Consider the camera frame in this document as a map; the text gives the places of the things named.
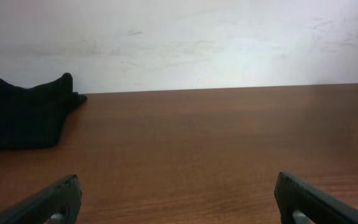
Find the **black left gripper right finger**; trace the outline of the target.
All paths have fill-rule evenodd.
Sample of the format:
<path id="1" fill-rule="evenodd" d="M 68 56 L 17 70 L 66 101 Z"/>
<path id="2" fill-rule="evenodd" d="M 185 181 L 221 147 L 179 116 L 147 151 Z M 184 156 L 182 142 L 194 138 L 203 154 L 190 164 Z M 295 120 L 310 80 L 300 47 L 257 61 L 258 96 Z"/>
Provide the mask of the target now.
<path id="1" fill-rule="evenodd" d="M 286 172 L 280 172 L 274 196 L 282 224 L 358 224 L 358 210 Z"/>

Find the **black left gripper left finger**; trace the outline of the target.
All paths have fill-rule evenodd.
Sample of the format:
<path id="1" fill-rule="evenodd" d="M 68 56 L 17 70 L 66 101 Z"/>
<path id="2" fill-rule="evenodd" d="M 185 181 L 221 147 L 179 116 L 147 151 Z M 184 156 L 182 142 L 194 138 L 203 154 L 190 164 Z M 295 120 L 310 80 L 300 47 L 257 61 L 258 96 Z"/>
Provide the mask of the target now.
<path id="1" fill-rule="evenodd" d="M 77 221 L 82 192 L 70 174 L 0 212 L 0 224 L 70 223 Z"/>

